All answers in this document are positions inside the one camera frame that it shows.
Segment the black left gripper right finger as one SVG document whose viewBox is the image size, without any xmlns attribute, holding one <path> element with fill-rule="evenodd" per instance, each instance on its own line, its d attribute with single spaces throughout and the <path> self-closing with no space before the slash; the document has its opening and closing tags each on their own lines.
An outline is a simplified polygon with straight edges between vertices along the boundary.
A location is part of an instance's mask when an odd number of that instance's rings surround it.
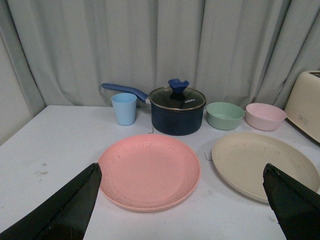
<svg viewBox="0 0 320 240">
<path fill-rule="evenodd" d="M 268 163 L 263 188 L 287 240 L 320 238 L 320 195 Z"/>
</svg>

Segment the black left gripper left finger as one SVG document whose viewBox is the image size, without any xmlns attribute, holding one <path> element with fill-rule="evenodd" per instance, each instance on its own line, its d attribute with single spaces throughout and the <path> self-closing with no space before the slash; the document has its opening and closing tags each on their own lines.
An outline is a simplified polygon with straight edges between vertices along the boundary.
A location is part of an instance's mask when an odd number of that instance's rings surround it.
<svg viewBox="0 0 320 240">
<path fill-rule="evenodd" d="M 89 165 L 40 206 L 0 234 L 2 240 L 82 240 L 102 180 L 98 163 Z"/>
</svg>

